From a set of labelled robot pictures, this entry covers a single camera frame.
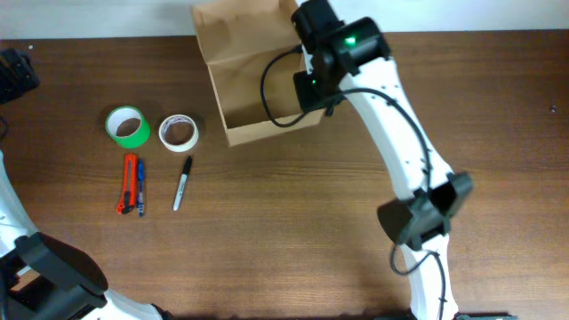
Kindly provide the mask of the black and white marker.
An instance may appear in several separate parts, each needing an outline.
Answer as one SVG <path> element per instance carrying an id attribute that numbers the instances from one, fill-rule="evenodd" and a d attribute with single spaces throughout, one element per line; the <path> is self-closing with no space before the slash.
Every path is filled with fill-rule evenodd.
<path id="1" fill-rule="evenodd" d="M 181 199 L 183 198 L 184 189 L 188 181 L 188 176 L 190 174 L 192 164 L 193 164 L 193 157 L 188 156 L 182 168 L 179 185 L 177 187 L 174 202 L 172 205 L 172 209 L 174 211 L 178 211 L 180 209 Z"/>

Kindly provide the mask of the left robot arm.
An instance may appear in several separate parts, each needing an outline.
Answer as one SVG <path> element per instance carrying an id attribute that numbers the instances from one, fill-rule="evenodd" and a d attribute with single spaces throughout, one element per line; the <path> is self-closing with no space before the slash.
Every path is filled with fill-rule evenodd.
<path id="1" fill-rule="evenodd" d="M 168 320 L 154 304 L 108 288 L 85 252 L 38 230 L 1 166 L 1 317 L 31 320 Z"/>

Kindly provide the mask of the green tape roll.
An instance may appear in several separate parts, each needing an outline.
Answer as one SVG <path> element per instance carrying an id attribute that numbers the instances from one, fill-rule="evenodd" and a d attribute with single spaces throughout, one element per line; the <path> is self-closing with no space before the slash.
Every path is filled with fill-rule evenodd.
<path id="1" fill-rule="evenodd" d="M 106 119 L 105 128 L 110 138 L 122 148 L 141 147 L 151 133 L 146 118 L 132 106 L 112 110 Z"/>

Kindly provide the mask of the white masking tape roll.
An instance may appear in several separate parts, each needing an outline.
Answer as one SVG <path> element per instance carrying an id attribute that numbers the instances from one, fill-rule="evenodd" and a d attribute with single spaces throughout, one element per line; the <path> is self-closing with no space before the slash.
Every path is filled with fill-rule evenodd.
<path id="1" fill-rule="evenodd" d="M 186 115 L 168 116 L 159 126 L 159 139 L 172 152 L 190 151 L 199 140 L 196 122 Z"/>

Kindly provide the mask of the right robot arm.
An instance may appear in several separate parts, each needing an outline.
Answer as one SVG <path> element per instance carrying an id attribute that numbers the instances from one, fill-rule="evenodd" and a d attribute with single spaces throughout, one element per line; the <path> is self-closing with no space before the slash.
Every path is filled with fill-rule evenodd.
<path id="1" fill-rule="evenodd" d="M 447 264 L 451 219 L 473 188 L 437 153 L 405 95 L 385 36 L 369 17 L 340 20 L 326 1 L 306 1 L 292 15 L 308 71 L 296 76 L 312 108 L 347 100 L 361 117 L 388 169 L 396 197 L 378 219 L 401 252 L 393 271 L 411 286 L 414 319 L 454 319 Z"/>

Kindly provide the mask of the brown cardboard box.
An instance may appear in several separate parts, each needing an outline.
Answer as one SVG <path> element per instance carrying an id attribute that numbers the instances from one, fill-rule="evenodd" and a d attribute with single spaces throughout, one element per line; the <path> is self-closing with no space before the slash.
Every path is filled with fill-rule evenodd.
<path id="1" fill-rule="evenodd" d="M 208 67 L 231 147 L 318 125 L 324 112 L 280 128 L 261 102 L 261 76 L 279 54 L 300 43 L 291 23 L 293 0 L 221 0 L 191 8 L 197 41 Z"/>

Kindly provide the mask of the blue pen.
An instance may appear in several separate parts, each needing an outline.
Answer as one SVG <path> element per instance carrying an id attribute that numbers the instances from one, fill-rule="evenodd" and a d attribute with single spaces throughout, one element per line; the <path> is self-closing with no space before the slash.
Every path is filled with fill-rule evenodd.
<path id="1" fill-rule="evenodd" d="M 143 217 L 145 212 L 144 204 L 144 183 L 146 179 L 146 170 L 142 158 L 138 159 L 137 163 L 137 181 L 138 181 L 138 196 L 137 196 L 137 210 L 139 216 Z"/>

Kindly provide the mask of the orange utility knife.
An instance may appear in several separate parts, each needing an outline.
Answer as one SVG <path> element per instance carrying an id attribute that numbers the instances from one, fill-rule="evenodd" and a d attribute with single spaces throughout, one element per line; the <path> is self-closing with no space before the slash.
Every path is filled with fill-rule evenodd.
<path id="1" fill-rule="evenodd" d="M 116 206 L 116 211 L 125 215 L 136 206 L 137 196 L 137 156 L 129 153 L 124 157 L 124 176 L 122 192 Z"/>

